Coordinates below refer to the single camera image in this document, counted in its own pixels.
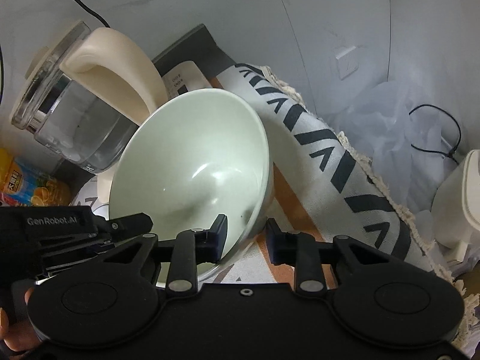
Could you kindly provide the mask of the person right hand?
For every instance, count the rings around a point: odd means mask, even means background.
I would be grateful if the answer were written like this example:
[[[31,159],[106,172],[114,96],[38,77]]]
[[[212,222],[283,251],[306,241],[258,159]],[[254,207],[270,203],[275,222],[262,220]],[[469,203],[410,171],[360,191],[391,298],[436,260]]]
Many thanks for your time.
[[[1,308],[1,340],[14,352],[33,350],[41,344],[28,319],[12,323],[3,308]]]

